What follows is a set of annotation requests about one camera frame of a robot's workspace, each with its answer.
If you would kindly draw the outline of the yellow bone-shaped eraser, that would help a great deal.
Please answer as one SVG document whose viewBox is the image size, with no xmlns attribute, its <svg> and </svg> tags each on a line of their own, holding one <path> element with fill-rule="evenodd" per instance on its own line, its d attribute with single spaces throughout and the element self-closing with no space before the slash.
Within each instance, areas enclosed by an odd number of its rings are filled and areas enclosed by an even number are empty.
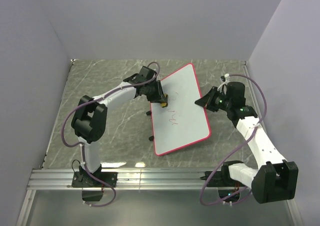
<svg viewBox="0 0 320 226">
<path fill-rule="evenodd" d="M 166 108 L 168 106 L 168 98 L 169 96 L 167 94 L 164 94 L 164 101 L 160 103 L 160 106 L 162 108 Z"/>
</svg>

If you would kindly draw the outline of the red-framed whiteboard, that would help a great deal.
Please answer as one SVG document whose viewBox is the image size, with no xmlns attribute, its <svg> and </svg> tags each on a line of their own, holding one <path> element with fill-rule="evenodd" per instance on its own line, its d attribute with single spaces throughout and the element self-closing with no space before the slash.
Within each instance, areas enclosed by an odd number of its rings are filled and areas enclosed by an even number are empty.
<svg viewBox="0 0 320 226">
<path fill-rule="evenodd" d="M 161 80 L 168 106 L 150 105 L 154 153 L 163 156 L 211 136 L 205 109 L 195 104 L 202 97 L 195 66 L 189 63 Z"/>
</svg>

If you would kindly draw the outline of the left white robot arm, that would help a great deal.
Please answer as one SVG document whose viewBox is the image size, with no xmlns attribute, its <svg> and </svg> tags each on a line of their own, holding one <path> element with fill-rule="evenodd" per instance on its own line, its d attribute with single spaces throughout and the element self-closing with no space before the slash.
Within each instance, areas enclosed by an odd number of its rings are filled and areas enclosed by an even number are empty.
<svg viewBox="0 0 320 226">
<path fill-rule="evenodd" d="M 162 108 L 168 106 L 168 95 L 163 92 L 156 72 L 135 73 L 104 94 L 85 95 L 80 99 L 71 127 L 80 143 L 81 167 L 86 170 L 83 181 L 89 187 L 96 187 L 101 182 L 98 141 L 105 133 L 107 114 L 139 96 L 146 96 L 148 102 Z"/>
</svg>

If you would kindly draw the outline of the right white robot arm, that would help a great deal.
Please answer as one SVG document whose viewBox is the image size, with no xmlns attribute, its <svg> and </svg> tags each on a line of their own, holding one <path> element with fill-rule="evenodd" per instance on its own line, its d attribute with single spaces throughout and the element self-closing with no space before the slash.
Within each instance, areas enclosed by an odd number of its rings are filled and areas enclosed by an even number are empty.
<svg viewBox="0 0 320 226">
<path fill-rule="evenodd" d="M 260 204 L 295 197 L 298 166 L 287 161 L 276 149 L 261 126 L 255 109 L 246 105 L 243 83 L 233 81 L 220 88 L 214 86 L 194 103 L 211 112 L 226 112 L 257 163 L 257 169 L 253 169 L 240 160 L 225 161 L 218 172 L 205 172 L 202 180 L 207 181 L 209 187 L 246 186 Z"/>
</svg>

